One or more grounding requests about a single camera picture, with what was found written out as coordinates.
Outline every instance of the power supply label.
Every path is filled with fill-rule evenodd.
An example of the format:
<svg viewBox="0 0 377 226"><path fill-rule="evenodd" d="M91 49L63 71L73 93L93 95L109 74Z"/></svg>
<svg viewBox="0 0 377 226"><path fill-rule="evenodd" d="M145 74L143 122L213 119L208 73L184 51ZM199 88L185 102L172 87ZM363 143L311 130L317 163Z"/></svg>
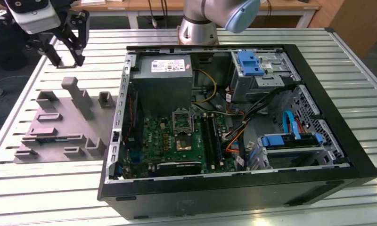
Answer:
<svg viewBox="0 0 377 226"><path fill-rule="evenodd" d="M152 61L151 72L184 72L184 60L155 60Z"/></svg>

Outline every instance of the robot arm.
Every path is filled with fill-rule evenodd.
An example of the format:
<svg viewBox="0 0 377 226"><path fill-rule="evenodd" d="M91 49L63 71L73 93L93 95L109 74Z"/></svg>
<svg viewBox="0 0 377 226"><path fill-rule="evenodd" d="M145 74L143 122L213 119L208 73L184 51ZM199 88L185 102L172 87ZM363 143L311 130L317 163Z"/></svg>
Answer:
<svg viewBox="0 0 377 226"><path fill-rule="evenodd" d="M7 10L0 11L0 27L28 49L36 49L48 56L52 64L69 67L49 44L43 33L52 33L65 44L75 59L75 66L83 66L85 57L83 50L89 39L89 12L72 11L71 4L76 0L0 0Z"/></svg>
<svg viewBox="0 0 377 226"><path fill-rule="evenodd" d="M216 25L240 33L253 22L260 0L187 0L179 41L184 45L209 45L217 41Z"/></svg>

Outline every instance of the light blue robot joint cap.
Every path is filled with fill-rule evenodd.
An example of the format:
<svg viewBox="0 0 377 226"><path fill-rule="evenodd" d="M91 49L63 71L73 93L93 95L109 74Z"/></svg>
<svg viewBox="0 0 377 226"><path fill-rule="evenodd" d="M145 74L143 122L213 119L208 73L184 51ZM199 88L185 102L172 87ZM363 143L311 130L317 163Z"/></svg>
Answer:
<svg viewBox="0 0 377 226"><path fill-rule="evenodd" d="M229 18L225 25L225 30L231 31L232 33L243 32L252 24L259 13L259 9L260 0L245 1L241 6L237 7L237 11Z"/></svg>

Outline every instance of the slotted aluminum surface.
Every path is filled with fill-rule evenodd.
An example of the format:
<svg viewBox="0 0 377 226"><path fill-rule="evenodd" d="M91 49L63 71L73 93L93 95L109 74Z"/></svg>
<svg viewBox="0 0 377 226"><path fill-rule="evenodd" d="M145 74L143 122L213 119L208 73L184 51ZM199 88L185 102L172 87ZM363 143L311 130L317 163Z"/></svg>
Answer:
<svg viewBox="0 0 377 226"><path fill-rule="evenodd" d="M297 44L377 167L377 79L336 34L324 29L252 29L236 35L219 30L219 39L221 44ZM101 91L117 95L125 47L176 43L176 30L96 30L83 67L56 69L43 57L0 131L0 225L377 225L377 179L311 206L128 222L96 200L101 161L12 163L39 108L33 99L40 90L68 96L60 83L65 76L76 76L91 96ZM56 48L64 56L65 46L56 43Z"/></svg>

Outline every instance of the green motherboard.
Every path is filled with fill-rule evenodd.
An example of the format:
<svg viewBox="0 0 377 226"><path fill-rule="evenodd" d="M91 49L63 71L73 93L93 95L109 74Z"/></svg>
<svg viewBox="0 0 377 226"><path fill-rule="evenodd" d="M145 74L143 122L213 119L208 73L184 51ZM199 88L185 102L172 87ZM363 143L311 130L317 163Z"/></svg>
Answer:
<svg viewBox="0 0 377 226"><path fill-rule="evenodd" d="M224 148L223 134L227 132L227 124L223 116L176 117L175 126L192 126L192 133L173 133L173 119L169 117L147 117L144 119L144 146L140 153L140 161L132 164L132 174L136 178L147 178L160 163L168 162L200 162L201 174L235 171L235 161ZM213 138L219 139L219 152L216 146L211 146L211 137L204 136L204 121L212 120L215 125Z"/></svg>

